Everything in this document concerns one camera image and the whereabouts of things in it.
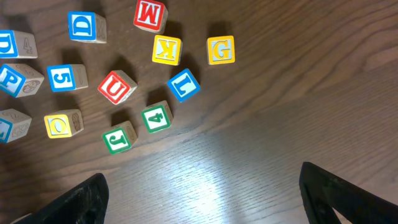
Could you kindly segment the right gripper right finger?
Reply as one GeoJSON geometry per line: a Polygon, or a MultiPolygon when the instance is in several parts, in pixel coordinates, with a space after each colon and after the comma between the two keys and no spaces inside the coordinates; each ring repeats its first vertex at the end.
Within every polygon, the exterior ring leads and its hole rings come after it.
{"type": "Polygon", "coordinates": [[[311,162],[299,178],[303,206],[310,223],[397,223],[397,205],[371,194],[311,162]]]}

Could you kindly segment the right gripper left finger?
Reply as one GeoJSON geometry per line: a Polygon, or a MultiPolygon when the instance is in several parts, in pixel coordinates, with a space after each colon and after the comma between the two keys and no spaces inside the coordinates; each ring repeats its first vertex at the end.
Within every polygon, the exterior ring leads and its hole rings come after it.
{"type": "Polygon", "coordinates": [[[102,173],[92,175],[40,210],[20,217],[15,224],[103,224],[109,188],[102,173]]]}

